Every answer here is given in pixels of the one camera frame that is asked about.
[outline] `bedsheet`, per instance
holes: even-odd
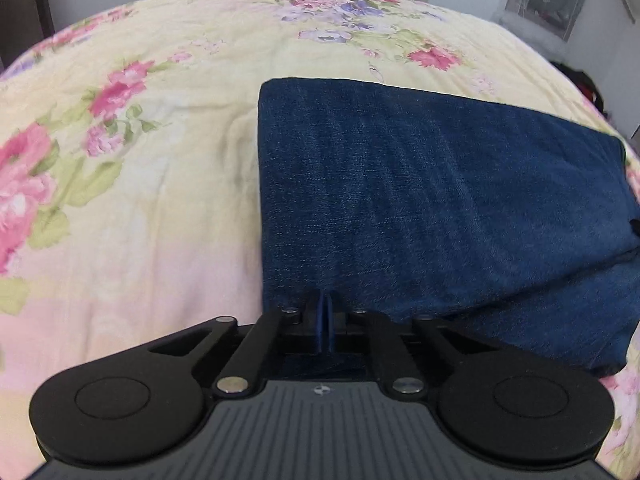
[[[62,30],[0,76],[0,478],[42,460],[28,402],[50,375],[220,314],[258,317],[257,99],[286,76],[618,135],[516,37],[421,2],[144,0]],[[626,168],[640,199],[628,146]],[[628,362],[604,380],[616,421],[599,456],[621,478],[640,467],[638,334]]]

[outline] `denim fabric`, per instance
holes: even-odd
[[[640,206],[619,140],[525,108],[286,78],[260,91],[258,160],[266,308],[318,286],[574,365],[625,361]]]

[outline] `gray gripper base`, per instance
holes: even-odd
[[[482,462],[457,448],[425,406],[391,400],[375,383],[289,381],[270,381],[251,399],[221,402],[199,434],[151,462],[92,470],[52,461],[31,476],[33,480],[611,478],[595,462],[545,472]]]

